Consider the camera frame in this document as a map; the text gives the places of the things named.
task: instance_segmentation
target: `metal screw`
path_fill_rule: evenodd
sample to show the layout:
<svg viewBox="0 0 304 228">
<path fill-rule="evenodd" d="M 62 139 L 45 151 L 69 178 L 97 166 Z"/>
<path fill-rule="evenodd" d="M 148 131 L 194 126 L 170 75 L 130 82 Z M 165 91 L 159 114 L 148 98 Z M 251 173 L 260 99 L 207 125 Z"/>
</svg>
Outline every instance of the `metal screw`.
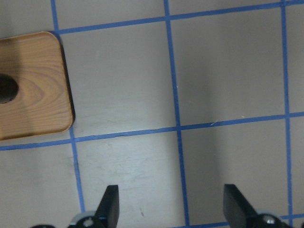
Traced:
<svg viewBox="0 0 304 228">
<path fill-rule="evenodd" d="M 272 217 L 271 215 L 264 215 L 263 221 L 267 224 L 274 224 L 276 222 L 275 218 Z"/>
<path fill-rule="evenodd" d="M 83 222 L 84 227 L 90 227 L 93 224 L 94 224 L 94 222 L 91 217 Z"/>
</svg>

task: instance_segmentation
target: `wood grain surface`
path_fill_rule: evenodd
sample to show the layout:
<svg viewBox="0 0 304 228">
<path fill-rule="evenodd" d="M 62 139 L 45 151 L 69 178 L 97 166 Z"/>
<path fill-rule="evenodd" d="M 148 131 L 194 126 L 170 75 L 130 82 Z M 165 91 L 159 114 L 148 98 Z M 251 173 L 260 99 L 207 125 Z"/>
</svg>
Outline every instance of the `wood grain surface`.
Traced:
<svg viewBox="0 0 304 228">
<path fill-rule="evenodd" d="M 15 79 L 16 98 L 0 104 L 0 140 L 58 133 L 74 121 L 57 38 L 39 32 L 0 40 L 0 73 Z"/>
</svg>

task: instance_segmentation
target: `black knob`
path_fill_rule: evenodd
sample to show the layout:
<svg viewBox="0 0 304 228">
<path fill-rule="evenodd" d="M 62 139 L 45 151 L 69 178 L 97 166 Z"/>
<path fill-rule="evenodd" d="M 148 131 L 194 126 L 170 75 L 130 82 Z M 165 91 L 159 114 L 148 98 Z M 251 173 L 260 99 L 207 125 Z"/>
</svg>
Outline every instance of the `black knob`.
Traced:
<svg viewBox="0 0 304 228">
<path fill-rule="evenodd" d="M 16 81 L 5 74 L 0 74 L 0 104 L 13 100 L 18 93 Z"/>
</svg>

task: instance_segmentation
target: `wooden board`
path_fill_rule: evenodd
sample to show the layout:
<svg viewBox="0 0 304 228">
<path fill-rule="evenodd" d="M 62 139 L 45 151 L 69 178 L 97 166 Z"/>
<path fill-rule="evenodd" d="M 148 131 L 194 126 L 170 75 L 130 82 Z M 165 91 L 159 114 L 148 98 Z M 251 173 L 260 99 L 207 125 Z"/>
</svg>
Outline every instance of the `wooden board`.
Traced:
<svg viewBox="0 0 304 228">
<path fill-rule="evenodd" d="M 0 140 L 58 133 L 74 121 L 61 45 L 49 32 L 0 39 L 0 73 L 16 98 L 0 104 Z"/>
</svg>

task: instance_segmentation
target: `silver bolt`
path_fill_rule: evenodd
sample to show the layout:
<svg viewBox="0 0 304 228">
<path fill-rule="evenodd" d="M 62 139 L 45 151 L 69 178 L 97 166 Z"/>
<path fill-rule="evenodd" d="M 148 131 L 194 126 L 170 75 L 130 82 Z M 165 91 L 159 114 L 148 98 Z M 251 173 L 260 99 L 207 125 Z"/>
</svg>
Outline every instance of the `silver bolt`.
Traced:
<svg viewBox="0 0 304 228">
<path fill-rule="evenodd" d="M 267 224 L 274 224 L 276 222 L 275 218 L 272 217 L 271 215 L 264 215 L 263 221 Z"/>
<path fill-rule="evenodd" d="M 84 227 L 90 227 L 93 224 L 94 222 L 91 217 L 83 222 Z"/>
</svg>

